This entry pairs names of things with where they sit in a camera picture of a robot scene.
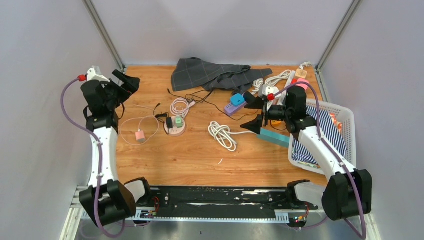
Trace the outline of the green plug adapter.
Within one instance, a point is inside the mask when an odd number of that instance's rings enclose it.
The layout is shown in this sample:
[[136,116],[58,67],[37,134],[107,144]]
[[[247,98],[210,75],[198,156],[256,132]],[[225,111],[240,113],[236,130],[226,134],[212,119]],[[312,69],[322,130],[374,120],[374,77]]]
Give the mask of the green plug adapter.
[[175,126],[177,128],[182,128],[184,126],[184,119],[180,115],[175,117]]

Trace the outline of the round pink power socket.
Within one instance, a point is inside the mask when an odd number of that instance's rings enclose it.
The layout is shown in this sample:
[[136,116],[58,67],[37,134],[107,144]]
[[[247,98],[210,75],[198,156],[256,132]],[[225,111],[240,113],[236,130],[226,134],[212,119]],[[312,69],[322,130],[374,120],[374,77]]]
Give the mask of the round pink power socket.
[[164,123],[164,131],[165,131],[165,133],[167,134],[167,135],[169,135],[169,136],[171,136],[171,137],[179,137],[179,136],[181,136],[182,134],[184,134],[185,133],[185,131],[186,131],[186,129],[187,129],[187,125],[186,125],[186,122],[185,122],[185,120],[183,119],[183,121],[184,121],[184,126],[182,127],[182,128],[177,128],[176,127],[176,125],[175,125],[175,117],[176,116],[169,116],[169,117],[172,117],[172,121],[173,121],[173,128],[172,129],[168,129],[167,128],[167,126],[166,126],[166,118],[165,118],[165,123]]

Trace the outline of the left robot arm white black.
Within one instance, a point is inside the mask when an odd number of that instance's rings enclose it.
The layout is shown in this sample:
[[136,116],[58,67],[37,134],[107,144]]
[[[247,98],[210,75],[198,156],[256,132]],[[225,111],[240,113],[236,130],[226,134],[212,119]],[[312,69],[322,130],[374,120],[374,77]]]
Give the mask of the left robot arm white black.
[[144,177],[121,183],[117,171],[119,116],[116,109],[139,90],[140,79],[119,70],[112,74],[122,83],[105,77],[97,66],[79,76],[87,107],[83,110],[92,143],[92,169],[80,204],[96,226],[104,227],[136,215],[137,205],[149,206],[153,193]]

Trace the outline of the pink USB charger plug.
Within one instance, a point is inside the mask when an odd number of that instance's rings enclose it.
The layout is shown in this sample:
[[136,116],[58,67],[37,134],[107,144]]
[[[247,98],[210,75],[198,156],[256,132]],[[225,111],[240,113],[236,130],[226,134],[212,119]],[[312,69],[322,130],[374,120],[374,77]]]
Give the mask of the pink USB charger plug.
[[135,139],[139,143],[144,143],[146,141],[146,136],[143,130],[138,130],[135,134]]

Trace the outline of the teal power strip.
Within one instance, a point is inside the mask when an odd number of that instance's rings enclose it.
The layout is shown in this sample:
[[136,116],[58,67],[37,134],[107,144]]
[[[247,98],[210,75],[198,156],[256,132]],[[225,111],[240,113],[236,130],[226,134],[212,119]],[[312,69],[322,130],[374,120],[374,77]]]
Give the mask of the teal power strip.
[[260,134],[257,135],[257,138],[284,148],[289,148],[290,145],[290,138],[288,136],[267,130],[265,128],[261,129]]

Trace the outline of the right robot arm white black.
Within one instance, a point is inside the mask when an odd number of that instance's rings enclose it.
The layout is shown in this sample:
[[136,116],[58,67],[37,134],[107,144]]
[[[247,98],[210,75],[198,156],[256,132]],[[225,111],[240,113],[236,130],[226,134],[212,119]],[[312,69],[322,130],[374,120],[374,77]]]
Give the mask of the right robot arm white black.
[[372,210],[372,176],[366,170],[357,169],[330,143],[321,129],[320,117],[307,114],[307,93],[296,84],[284,89],[285,102],[282,105],[267,104],[275,98],[243,95],[246,109],[258,109],[261,113],[241,128],[259,135],[271,120],[284,121],[290,136],[304,146],[318,163],[327,179],[326,187],[309,180],[298,180],[288,184],[286,204],[298,209],[305,202],[323,208],[333,221],[355,216],[363,218]]

